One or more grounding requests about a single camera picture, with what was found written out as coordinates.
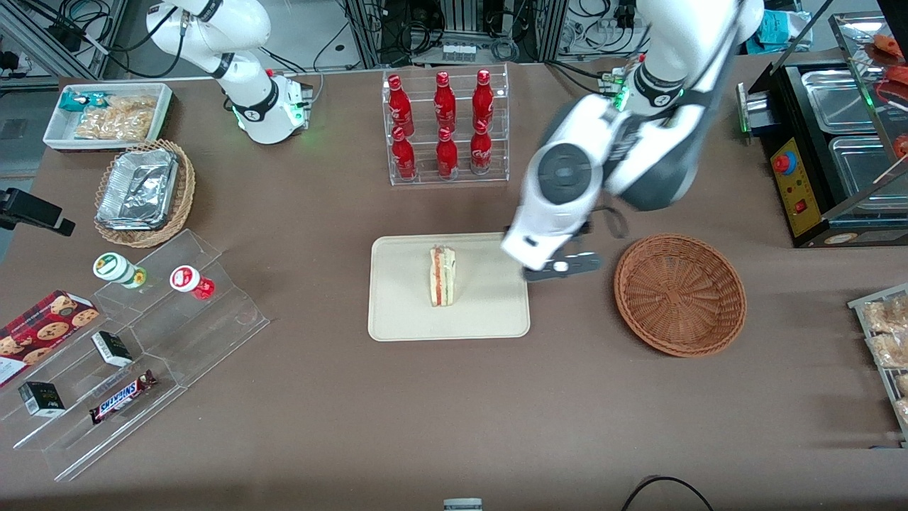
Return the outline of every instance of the red emergency stop button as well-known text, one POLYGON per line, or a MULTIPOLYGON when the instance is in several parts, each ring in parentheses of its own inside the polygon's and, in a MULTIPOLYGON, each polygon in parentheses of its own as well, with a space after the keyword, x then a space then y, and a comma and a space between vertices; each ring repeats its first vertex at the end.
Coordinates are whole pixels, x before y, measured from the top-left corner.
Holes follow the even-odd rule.
POLYGON ((773 170, 782 174, 784 171, 788 170, 788 166, 791 164, 791 161, 786 155, 780 155, 773 160, 773 170))
POLYGON ((797 168, 797 155, 792 151, 785 151, 773 159, 773 170, 781 175, 791 175, 797 168))

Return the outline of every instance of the small black box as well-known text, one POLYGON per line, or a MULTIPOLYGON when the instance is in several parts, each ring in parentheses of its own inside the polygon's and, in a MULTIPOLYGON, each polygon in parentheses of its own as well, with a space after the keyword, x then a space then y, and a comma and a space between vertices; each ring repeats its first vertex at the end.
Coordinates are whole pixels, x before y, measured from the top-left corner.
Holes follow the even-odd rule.
POLYGON ((119 367, 128 366, 133 362, 133 356, 129 354, 120 337, 101 330, 92 336, 92 341, 104 362, 119 367))
POLYGON ((54 384, 25 382, 19 387, 19 395, 25 401, 25 409, 36 417, 56 417, 66 411, 54 384))

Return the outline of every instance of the snickers bar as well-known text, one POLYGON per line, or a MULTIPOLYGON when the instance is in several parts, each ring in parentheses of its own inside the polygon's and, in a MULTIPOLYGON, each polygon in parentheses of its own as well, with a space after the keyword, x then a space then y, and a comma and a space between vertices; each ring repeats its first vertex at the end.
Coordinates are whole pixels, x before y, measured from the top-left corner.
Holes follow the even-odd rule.
POLYGON ((120 392, 117 392, 110 399, 101 403, 97 408, 92 408, 88 413, 92 416, 92 422, 95 424, 101 424, 101 421, 105 420, 108 416, 112 415, 117 410, 126 406, 127 403, 138 397, 142 392, 148 390, 149 387, 158 383, 158 380, 154 379, 152 375, 152 370, 149 369, 128 386, 122 389, 120 392))

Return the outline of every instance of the white bottle with green label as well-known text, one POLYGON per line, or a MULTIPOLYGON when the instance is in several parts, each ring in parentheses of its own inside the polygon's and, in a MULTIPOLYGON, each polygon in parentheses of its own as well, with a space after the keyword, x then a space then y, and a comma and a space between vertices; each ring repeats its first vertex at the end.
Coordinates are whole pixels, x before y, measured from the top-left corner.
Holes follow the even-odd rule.
POLYGON ((147 274, 143 268, 130 263, 128 259, 115 252, 102 254, 94 260, 94 276, 115 282, 126 289, 135 289, 145 283, 147 274))

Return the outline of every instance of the sandwich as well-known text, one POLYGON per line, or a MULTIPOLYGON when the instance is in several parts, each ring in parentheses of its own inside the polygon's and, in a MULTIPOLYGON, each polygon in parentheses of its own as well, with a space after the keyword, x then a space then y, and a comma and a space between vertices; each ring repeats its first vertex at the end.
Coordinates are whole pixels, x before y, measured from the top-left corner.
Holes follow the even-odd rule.
POLYGON ((435 245, 429 251, 432 256, 429 270, 429 293, 433 307, 444 307, 454 303, 454 249, 435 245))

